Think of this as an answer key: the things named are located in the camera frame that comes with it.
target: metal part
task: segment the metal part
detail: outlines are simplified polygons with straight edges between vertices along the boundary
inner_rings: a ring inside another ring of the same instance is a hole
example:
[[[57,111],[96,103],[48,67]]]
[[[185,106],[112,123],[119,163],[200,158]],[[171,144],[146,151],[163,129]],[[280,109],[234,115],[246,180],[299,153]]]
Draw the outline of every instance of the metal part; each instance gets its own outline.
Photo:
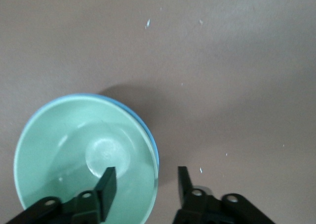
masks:
[[[182,208],[173,224],[274,224],[239,194],[227,194],[218,200],[193,186],[186,167],[178,167],[178,181]]]
[[[99,224],[105,221],[116,191],[115,167],[109,167],[93,190],[66,203],[58,197],[43,198],[7,224]]]

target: green bowl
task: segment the green bowl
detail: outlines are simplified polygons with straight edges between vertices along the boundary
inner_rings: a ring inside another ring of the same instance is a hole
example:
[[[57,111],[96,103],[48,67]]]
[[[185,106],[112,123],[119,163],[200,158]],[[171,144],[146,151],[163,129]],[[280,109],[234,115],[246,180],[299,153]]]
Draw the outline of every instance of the green bowl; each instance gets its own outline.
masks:
[[[15,152],[15,186],[25,209],[47,196],[66,202],[93,189],[107,167],[116,168],[118,189],[105,223],[144,223],[158,188],[153,136],[120,102],[72,94],[46,104],[26,124]]]

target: debris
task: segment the debris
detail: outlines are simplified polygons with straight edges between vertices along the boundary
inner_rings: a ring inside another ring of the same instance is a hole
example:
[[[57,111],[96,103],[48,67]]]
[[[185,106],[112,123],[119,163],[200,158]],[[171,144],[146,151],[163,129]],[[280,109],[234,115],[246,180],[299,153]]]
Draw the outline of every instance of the debris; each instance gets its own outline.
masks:
[[[147,24],[145,26],[145,30],[149,27],[149,25],[150,25],[150,19],[147,21]]]

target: gray table surface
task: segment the gray table surface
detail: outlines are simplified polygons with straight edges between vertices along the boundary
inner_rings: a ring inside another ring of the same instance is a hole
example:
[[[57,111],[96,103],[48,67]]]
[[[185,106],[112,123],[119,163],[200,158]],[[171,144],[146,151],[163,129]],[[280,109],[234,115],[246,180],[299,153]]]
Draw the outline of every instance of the gray table surface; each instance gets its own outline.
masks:
[[[151,129],[160,172],[147,223],[180,207],[177,166],[278,224],[315,223],[315,2],[0,0],[0,223],[22,211],[23,126],[76,92],[116,98]]]

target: screw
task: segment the screw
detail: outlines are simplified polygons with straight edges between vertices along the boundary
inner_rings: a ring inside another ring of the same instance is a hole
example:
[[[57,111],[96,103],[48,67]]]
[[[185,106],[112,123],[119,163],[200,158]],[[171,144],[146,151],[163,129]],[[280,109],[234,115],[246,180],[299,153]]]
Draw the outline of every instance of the screw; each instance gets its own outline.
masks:
[[[233,196],[233,195],[227,196],[227,199],[228,199],[229,201],[231,201],[232,203],[238,202],[238,199],[237,199],[235,196]]]
[[[88,198],[88,197],[90,197],[90,196],[91,196],[91,193],[89,193],[89,192],[88,192],[88,193],[84,193],[84,194],[82,195],[83,198]]]
[[[54,203],[55,203],[55,200],[48,200],[47,202],[45,202],[45,206],[50,206]]]
[[[202,196],[202,192],[200,190],[198,190],[198,189],[194,189],[192,191],[192,194],[195,195],[195,196]]]

